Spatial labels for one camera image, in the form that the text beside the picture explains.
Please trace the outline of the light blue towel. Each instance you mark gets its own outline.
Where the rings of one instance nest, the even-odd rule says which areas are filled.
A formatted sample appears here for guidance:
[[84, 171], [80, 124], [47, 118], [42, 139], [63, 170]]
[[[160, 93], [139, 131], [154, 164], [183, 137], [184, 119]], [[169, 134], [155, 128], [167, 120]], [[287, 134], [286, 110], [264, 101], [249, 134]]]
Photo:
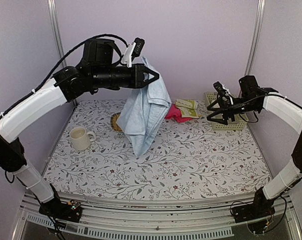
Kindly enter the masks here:
[[163, 77], [131, 91], [116, 123], [132, 144], [135, 156], [147, 152], [171, 107]]

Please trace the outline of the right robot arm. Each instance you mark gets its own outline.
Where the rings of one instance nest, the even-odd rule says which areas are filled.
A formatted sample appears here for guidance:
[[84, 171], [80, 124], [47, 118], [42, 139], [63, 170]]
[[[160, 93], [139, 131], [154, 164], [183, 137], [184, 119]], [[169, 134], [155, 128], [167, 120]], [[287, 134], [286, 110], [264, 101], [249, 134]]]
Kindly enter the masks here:
[[284, 142], [286, 147], [292, 149], [287, 164], [269, 183], [255, 192], [253, 202], [243, 208], [232, 209], [236, 216], [246, 214], [260, 218], [273, 213], [275, 199], [302, 180], [302, 106], [271, 87], [260, 87], [253, 75], [246, 75], [238, 82], [241, 91], [239, 97], [234, 97], [220, 82], [213, 84], [217, 96], [207, 106], [210, 111], [207, 120], [228, 125], [235, 120], [236, 115], [265, 111], [277, 118], [280, 124], [271, 131], [276, 135], [273, 139]]

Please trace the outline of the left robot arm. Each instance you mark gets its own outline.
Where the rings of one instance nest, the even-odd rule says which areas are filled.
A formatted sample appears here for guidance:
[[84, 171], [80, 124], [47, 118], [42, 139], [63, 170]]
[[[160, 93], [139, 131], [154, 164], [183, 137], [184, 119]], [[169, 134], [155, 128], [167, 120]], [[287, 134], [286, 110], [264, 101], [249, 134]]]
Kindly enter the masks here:
[[65, 213], [53, 187], [27, 162], [19, 135], [51, 110], [69, 103], [84, 93], [99, 89], [141, 89], [159, 79], [159, 74], [141, 63], [133, 63], [144, 46], [136, 38], [120, 52], [112, 34], [94, 36], [83, 42], [81, 61], [61, 70], [56, 67], [28, 95], [0, 113], [0, 167], [12, 173], [54, 217]]

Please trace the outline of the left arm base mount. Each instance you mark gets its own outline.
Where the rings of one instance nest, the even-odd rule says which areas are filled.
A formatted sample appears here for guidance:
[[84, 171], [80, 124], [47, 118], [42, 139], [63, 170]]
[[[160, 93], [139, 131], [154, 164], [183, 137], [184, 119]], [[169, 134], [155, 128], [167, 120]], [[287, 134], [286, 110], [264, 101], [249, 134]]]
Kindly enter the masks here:
[[39, 213], [54, 219], [79, 223], [83, 211], [80, 202], [72, 199], [63, 203], [54, 186], [52, 184], [50, 186], [53, 190], [53, 199], [46, 203], [40, 203]]

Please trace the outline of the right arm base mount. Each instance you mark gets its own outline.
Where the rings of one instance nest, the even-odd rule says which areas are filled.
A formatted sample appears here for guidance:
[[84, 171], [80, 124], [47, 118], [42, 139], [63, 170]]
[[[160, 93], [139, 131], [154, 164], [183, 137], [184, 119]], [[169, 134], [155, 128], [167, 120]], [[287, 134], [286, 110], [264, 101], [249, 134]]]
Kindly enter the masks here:
[[231, 207], [230, 213], [236, 223], [251, 221], [275, 214], [273, 203], [274, 200], [265, 197], [261, 187], [255, 192], [253, 203]]

